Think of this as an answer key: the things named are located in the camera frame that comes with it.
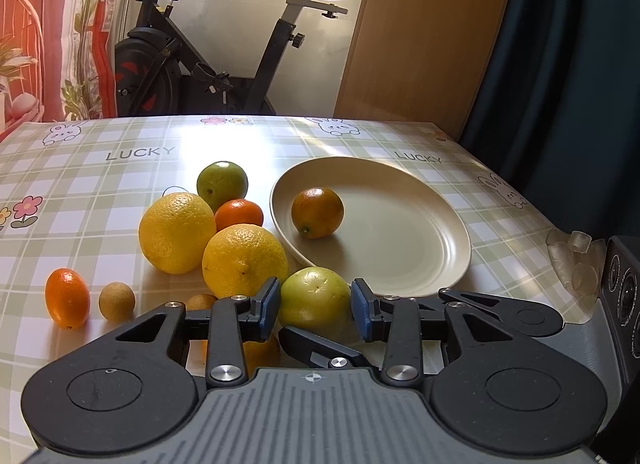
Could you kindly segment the large yellow orange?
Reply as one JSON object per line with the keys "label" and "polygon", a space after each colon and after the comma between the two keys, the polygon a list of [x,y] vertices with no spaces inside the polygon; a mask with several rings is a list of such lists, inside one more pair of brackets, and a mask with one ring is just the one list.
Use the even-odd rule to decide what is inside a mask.
{"label": "large yellow orange", "polygon": [[143,256],[157,270],[173,275],[201,265],[204,249],[216,232],[209,205],[188,192],[157,199],[145,210],[138,228]]}

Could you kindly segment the green plaid tablecloth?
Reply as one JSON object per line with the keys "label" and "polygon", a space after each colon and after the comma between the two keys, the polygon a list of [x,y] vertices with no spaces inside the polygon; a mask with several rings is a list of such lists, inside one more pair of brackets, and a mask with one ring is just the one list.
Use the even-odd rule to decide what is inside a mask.
{"label": "green plaid tablecloth", "polygon": [[51,124],[27,124],[1,145],[1,458],[34,450],[21,393],[35,370],[108,331],[98,308],[81,329],[49,317],[44,284],[75,270],[92,296],[129,285],[139,312],[204,291],[201,274],[156,271],[141,254],[138,225],[162,195],[193,191],[213,161],[248,176],[248,198],[269,204],[286,169],[309,158],[352,156],[404,169],[457,210],[472,243],[468,291],[533,299],[582,323],[593,301],[577,298],[548,258],[550,221],[524,198],[509,203],[500,180],[432,124],[302,117],[152,117],[84,121],[67,141]]}

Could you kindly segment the black exercise bike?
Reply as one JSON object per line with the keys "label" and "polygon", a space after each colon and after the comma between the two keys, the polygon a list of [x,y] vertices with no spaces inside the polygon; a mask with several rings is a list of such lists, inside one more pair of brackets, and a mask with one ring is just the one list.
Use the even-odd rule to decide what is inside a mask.
{"label": "black exercise bike", "polygon": [[303,46],[309,16],[345,0],[130,0],[138,15],[115,46],[119,116],[273,115],[268,91]]}

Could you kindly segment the printed pink backdrop cloth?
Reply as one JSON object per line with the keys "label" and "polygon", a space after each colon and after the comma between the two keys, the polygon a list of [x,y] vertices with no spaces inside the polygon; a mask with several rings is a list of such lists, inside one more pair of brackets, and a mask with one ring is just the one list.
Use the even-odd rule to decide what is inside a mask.
{"label": "printed pink backdrop cloth", "polygon": [[1,0],[1,134],[116,116],[116,0]]}

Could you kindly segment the orange kumquat mandarin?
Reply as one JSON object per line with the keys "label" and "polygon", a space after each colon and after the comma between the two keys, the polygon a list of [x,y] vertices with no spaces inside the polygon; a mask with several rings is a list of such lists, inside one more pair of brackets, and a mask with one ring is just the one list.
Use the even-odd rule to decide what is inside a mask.
{"label": "orange kumquat mandarin", "polygon": [[88,286],[72,269],[59,268],[49,275],[44,299],[52,321],[60,328],[80,328],[89,317]]}

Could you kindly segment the orange-brown tangerine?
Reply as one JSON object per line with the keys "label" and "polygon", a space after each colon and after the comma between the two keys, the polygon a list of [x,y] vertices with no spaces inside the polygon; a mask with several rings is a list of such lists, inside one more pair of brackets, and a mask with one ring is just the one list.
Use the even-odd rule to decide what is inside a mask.
{"label": "orange-brown tangerine", "polygon": [[253,377],[260,368],[277,368],[280,366],[281,350],[276,336],[271,335],[266,341],[246,341],[242,343],[248,377]]}

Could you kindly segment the small brown longan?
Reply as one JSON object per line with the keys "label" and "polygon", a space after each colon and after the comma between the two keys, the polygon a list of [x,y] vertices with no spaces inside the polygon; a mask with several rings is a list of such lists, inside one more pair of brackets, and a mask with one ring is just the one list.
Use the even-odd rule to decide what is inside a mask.
{"label": "small brown longan", "polygon": [[99,308],[107,321],[128,321],[134,313],[135,306],[136,297],[127,284],[112,282],[102,288],[99,296]]}

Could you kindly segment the small orange tangerine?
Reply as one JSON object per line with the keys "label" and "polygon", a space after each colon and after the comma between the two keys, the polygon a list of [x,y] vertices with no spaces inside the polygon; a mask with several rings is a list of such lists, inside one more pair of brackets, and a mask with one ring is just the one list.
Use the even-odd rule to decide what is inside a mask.
{"label": "small orange tangerine", "polygon": [[218,231],[235,224],[254,224],[261,227],[264,223],[264,214],[257,204],[244,198],[237,198],[231,199],[217,209],[215,222]]}

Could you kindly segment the beige plate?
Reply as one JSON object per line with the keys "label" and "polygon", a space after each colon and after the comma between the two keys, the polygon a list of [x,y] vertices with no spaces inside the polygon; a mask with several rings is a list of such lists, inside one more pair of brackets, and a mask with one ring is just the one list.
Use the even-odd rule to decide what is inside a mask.
{"label": "beige plate", "polygon": [[[294,198],[311,187],[327,187],[344,204],[341,225],[324,239],[304,239],[291,218]],[[361,277],[378,295],[434,295],[457,284],[470,266],[469,233],[446,199],[378,161],[303,161],[273,185],[270,213],[299,263],[331,269],[347,282]]]}

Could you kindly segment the yellow-green round fruit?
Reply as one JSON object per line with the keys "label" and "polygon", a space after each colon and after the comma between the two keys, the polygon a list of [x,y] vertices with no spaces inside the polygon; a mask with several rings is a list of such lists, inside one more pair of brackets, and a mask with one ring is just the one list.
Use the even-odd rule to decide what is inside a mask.
{"label": "yellow-green round fruit", "polygon": [[330,269],[300,269],[281,286],[278,319],[282,327],[303,328],[338,340],[352,320],[349,286]]}

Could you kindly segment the wooden wardrobe panel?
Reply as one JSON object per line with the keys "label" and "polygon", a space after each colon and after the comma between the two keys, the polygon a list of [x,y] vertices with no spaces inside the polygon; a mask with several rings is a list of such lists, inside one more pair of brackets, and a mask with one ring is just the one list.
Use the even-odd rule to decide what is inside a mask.
{"label": "wooden wardrobe panel", "polygon": [[337,117],[426,121],[457,138],[508,0],[362,0]]}

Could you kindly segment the dark teal curtain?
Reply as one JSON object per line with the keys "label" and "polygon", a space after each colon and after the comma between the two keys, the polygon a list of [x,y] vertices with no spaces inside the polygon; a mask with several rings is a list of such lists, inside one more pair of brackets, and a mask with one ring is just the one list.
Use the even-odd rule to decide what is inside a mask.
{"label": "dark teal curtain", "polygon": [[639,232],[639,0],[508,0],[460,143],[564,231]]}

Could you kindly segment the dark orange-green tangerine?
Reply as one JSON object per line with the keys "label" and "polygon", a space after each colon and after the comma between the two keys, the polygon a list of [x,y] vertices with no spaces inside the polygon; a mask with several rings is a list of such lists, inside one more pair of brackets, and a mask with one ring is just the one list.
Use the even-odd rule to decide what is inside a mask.
{"label": "dark orange-green tangerine", "polygon": [[340,227],[344,204],[329,187],[311,187],[294,198],[291,218],[304,239],[323,239]]}

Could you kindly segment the green citrus fruit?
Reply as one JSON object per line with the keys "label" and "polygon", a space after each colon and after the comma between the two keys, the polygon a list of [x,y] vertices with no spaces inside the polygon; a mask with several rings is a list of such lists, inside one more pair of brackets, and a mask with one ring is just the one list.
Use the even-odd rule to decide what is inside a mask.
{"label": "green citrus fruit", "polygon": [[248,178],[239,165],[231,161],[215,161],[198,175],[196,190],[216,213],[226,202],[247,195]]}

